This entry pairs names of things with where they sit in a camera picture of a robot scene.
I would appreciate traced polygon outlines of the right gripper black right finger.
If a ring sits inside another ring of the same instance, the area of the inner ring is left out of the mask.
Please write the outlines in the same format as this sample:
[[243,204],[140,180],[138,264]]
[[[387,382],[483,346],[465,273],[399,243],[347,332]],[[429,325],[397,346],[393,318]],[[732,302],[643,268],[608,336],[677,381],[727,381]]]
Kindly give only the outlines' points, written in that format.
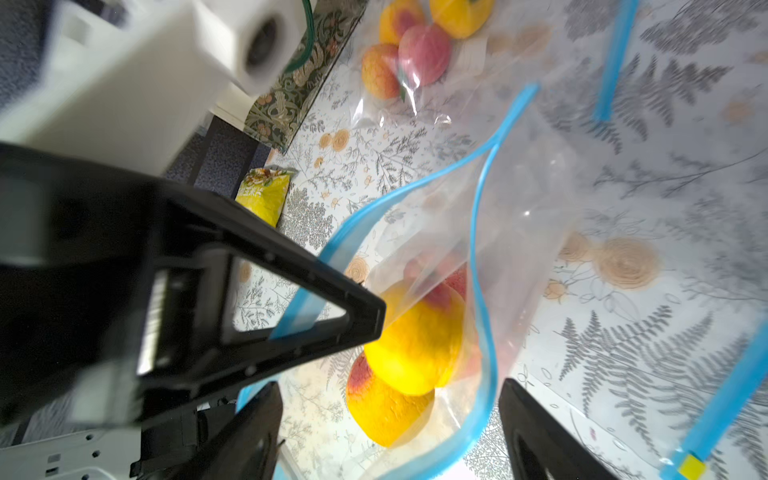
[[614,478],[517,381],[504,381],[498,411],[514,479]]

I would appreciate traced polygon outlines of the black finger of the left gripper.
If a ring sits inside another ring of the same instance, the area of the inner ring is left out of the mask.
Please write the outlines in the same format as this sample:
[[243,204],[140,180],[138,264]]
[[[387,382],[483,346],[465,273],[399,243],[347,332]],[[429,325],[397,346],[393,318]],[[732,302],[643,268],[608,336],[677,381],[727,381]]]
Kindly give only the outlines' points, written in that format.
[[377,339],[385,304],[231,200],[159,182],[136,364],[145,414],[167,414]]

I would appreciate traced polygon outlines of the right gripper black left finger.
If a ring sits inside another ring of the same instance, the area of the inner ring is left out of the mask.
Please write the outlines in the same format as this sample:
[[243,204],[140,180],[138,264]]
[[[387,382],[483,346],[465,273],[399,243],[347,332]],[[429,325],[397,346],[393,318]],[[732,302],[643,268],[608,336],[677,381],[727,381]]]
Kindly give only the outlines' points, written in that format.
[[283,401],[275,381],[263,388],[172,479],[270,479],[277,464]]

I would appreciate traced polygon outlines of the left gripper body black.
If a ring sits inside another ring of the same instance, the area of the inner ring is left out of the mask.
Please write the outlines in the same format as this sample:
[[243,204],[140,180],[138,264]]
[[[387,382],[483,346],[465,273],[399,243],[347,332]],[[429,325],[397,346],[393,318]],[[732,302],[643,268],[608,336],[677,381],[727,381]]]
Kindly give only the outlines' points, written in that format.
[[1,423],[96,363],[140,264],[158,180],[1,146]]

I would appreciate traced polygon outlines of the yellow wrinkled peach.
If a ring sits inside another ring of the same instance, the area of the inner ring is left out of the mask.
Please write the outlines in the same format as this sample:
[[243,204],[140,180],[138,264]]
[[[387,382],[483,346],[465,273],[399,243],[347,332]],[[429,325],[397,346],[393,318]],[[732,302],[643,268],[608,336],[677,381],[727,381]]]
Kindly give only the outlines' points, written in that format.
[[363,85],[371,95],[380,100],[389,100],[399,95],[397,46],[371,46],[363,54],[361,66]]

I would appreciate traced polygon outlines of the clear zip-top bag blue zipper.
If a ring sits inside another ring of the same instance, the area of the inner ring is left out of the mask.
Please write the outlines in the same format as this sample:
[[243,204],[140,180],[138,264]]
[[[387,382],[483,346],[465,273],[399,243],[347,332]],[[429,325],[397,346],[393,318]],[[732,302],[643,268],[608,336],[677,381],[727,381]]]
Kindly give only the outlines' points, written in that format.
[[370,1],[353,44],[358,98],[350,108],[354,128],[384,127],[407,120],[438,126],[467,122],[503,108],[522,84],[553,88],[555,76],[582,60],[595,59],[598,76],[583,94],[569,94],[556,113],[583,116],[603,125],[613,116],[622,64],[628,50],[636,1],[495,1],[485,24],[472,36],[452,39],[448,69],[435,83],[409,87],[400,72],[399,95],[380,100],[364,87],[362,57],[379,42],[379,16],[392,1]]

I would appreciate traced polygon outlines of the pink peach with leaf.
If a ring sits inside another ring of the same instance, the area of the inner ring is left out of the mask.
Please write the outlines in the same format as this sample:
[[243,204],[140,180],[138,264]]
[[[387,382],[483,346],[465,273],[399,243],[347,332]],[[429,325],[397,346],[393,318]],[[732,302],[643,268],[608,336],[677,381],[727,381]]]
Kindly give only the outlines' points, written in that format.
[[409,28],[398,47],[400,72],[412,88],[439,80],[448,69],[451,57],[452,39],[437,24]]

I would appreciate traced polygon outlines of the yellow peach green leaf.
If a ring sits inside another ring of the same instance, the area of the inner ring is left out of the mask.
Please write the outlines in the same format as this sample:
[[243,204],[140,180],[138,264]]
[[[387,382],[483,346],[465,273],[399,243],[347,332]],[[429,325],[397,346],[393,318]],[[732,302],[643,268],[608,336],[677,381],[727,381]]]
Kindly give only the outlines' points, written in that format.
[[476,33],[490,17],[494,0],[430,0],[434,23],[454,39],[465,39]]

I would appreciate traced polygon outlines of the yellow peach red blush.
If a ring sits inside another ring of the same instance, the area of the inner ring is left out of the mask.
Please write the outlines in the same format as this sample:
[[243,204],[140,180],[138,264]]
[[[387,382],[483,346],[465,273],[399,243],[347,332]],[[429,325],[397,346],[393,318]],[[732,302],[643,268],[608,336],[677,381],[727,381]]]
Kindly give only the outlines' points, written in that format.
[[402,394],[378,378],[361,353],[346,384],[346,405],[363,433],[384,448],[402,446],[425,427],[434,406],[435,392],[421,396]]

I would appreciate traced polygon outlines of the yellow peach top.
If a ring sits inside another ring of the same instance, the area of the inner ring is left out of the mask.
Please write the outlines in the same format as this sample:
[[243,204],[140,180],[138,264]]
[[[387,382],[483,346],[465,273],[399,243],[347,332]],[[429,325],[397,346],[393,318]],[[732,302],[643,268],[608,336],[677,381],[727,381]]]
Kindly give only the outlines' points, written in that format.
[[446,386],[461,353],[465,302],[452,287],[439,284],[410,302],[410,284],[400,281],[382,292],[386,318],[380,338],[364,346],[374,374],[409,396]]

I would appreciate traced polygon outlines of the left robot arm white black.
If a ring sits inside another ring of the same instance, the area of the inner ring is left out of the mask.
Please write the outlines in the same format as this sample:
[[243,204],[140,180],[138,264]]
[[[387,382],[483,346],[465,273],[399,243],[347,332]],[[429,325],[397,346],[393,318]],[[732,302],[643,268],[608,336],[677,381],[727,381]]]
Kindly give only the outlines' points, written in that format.
[[234,201],[1,148],[1,422],[70,393],[75,434],[5,479],[270,479],[275,375],[377,339],[385,304]]

